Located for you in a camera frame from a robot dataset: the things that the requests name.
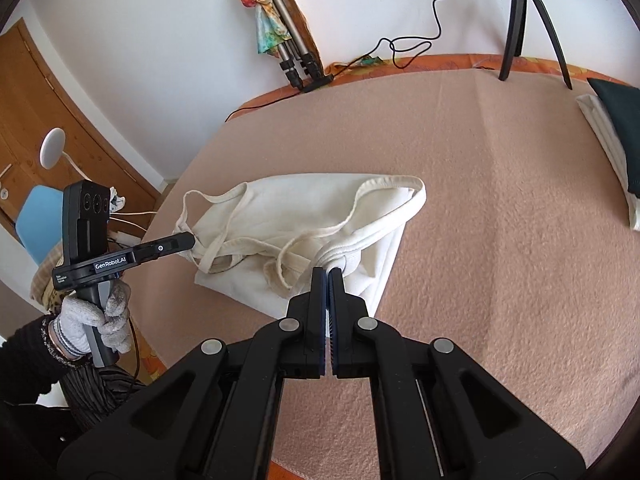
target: white cloth bag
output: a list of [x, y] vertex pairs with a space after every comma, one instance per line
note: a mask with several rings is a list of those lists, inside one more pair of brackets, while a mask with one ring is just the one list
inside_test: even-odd
[[[186, 200], [209, 210], [191, 229]], [[342, 269], [345, 290], [373, 316], [396, 259], [404, 224], [426, 200], [414, 176], [306, 173], [245, 182], [221, 196], [185, 193], [174, 232], [192, 232], [195, 283], [274, 318], [310, 288], [313, 267]]]

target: tripod leg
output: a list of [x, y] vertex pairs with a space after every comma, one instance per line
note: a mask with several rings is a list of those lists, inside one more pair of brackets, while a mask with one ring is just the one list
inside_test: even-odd
[[509, 77], [509, 72], [511, 71], [511, 63], [513, 62], [513, 56], [516, 53], [520, 27], [524, 22], [524, 1], [525, 0], [511, 0], [511, 14], [509, 16], [507, 44], [504, 47], [504, 58], [502, 59], [502, 67], [500, 69], [500, 75], [498, 76], [500, 81], [505, 81], [505, 79]]
[[520, 30], [518, 31], [518, 41], [516, 43], [515, 57], [522, 56], [522, 43], [524, 43], [524, 25], [527, 21], [527, 0], [522, 3], [522, 19], [520, 20]]
[[564, 83], [567, 85], [569, 90], [571, 90], [572, 85], [571, 78], [569, 77], [569, 69], [566, 66], [564, 54], [562, 53], [562, 47], [560, 46], [560, 41], [558, 40], [558, 35], [556, 34], [553, 23], [551, 23], [549, 13], [546, 12], [545, 4], [542, 2], [542, 0], [533, 0], [533, 3], [535, 4], [536, 9], [540, 14], [540, 18], [542, 18], [542, 22], [545, 24], [546, 33], [549, 35], [551, 44], [554, 46], [554, 50], [556, 51], [556, 57], [558, 58], [558, 63], [562, 72], [562, 78], [564, 78]]

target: black cable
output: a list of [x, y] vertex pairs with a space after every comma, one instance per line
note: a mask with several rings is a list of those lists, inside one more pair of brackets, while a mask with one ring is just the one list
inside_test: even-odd
[[296, 93], [296, 94], [288, 95], [288, 96], [286, 96], [286, 97], [281, 97], [280, 99], [276, 99], [275, 101], [271, 101], [270, 103], [265, 103], [265, 104], [263, 104], [263, 105], [259, 105], [259, 106], [245, 106], [245, 107], [243, 107], [243, 108], [238, 108], [238, 110], [234, 110], [233, 112], [231, 112], [231, 113], [228, 115], [228, 117], [225, 119], [225, 123], [226, 123], [226, 122], [231, 118], [231, 116], [232, 116], [233, 114], [238, 113], [240, 110], [255, 110], [255, 109], [257, 109], [257, 108], [262, 108], [262, 107], [264, 107], [264, 106], [273, 105], [274, 103], [279, 103], [280, 101], [284, 101], [284, 100], [286, 100], [286, 99], [289, 99], [289, 98], [295, 97], [296, 95], [300, 95], [301, 93], [302, 93], [302, 92], [298, 92], [298, 93]]
[[131, 392], [133, 391], [133, 386], [136, 384], [138, 380], [138, 374], [140, 373], [140, 348], [138, 347], [138, 338], [136, 337], [136, 331], [133, 329], [133, 323], [131, 322], [131, 318], [129, 318], [129, 327], [131, 328], [131, 335], [133, 336], [133, 345], [136, 348], [136, 372], [133, 374], [131, 378], [131, 384], [129, 385], [129, 390], [127, 391], [127, 395], [125, 399], [122, 401], [124, 404], [129, 400], [131, 396]]
[[[380, 40], [378, 41], [378, 44], [372, 50], [369, 50], [366, 54], [363, 54], [362, 56], [357, 57], [356, 59], [351, 61], [349, 64], [345, 65], [337, 74], [335, 74], [335, 77], [338, 77], [342, 72], [344, 72], [345, 70], [348, 70], [351, 66], [353, 66], [354, 63], [357, 63], [361, 59], [373, 54], [380, 47], [380, 44], [383, 41], [386, 41], [389, 44], [389, 49], [393, 53], [392, 62], [394, 64], [394, 66], [396, 68], [400, 69], [400, 70], [404, 70], [405, 68], [407, 68], [409, 65], [411, 65], [411, 63], [413, 63], [415, 61], [415, 59], [418, 56], [421, 56], [422, 54], [427, 52], [433, 46], [433, 41], [439, 39], [440, 36], [442, 35], [442, 25], [440, 24], [440, 19], [438, 17], [438, 11], [436, 10], [436, 3], [439, 2], [439, 1], [440, 0], [433, 0], [431, 2], [431, 8], [433, 9], [433, 17], [435, 18], [436, 24], [438, 25], [438, 33], [435, 36], [432, 36], [430, 38], [425, 37], [425, 36], [398, 36], [397, 38], [393, 38], [392, 40], [390, 40], [389, 38], [380, 38]], [[402, 40], [419, 40], [420, 43], [417, 43], [414, 46], [409, 47], [409, 48], [396, 48], [396, 41], [402, 41]], [[396, 63], [396, 54], [402, 54], [404, 52], [410, 52], [412, 50], [415, 50], [416, 48], [422, 47], [423, 45], [427, 45], [427, 47], [425, 47], [420, 52], [418, 52], [418, 54], [413, 56], [409, 61], [407, 61], [407, 63], [405, 63], [402, 66], [400, 66], [400, 65], [398, 65], [398, 63]]]
[[116, 244], [119, 248], [121, 249], [128, 249], [129, 247], [126, 245], [121, 244], [120, 242], [117, 242], [116, 240], [114, 240], [113, 238], [107, 238], [108, 242], [111, 242], [112, 244]]

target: blue chair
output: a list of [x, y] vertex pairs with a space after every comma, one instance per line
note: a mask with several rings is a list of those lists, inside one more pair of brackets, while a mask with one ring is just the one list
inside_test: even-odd
[[51, 187], [34, 187], [15, 222], [18, 238], [38, 265], [62, 240], [62, 196]]

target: metal rivet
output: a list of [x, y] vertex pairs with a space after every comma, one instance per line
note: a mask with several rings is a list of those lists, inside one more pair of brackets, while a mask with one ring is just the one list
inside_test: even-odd
[[207, 339], [200, 345], [203, 354], [214, 355], [222, 350], [222, 343], [217, 339]]
[[286, 317], [280, 322], [280, 328], [285, 332], [293, 332], [298, 329], [300, 323], [297, 319], [293, 319], [292, 317]]
[[373, 330], [378, 326], [378, 320], [372, 317], [361, 317], [358, 320], [358, 326], [363, 330]]
[[441, 354], [449, 354], [453, 352], [454, 349], [453, 343], [445, 337], [436, 339], [436, 341], [433, 342], [433, 347]]

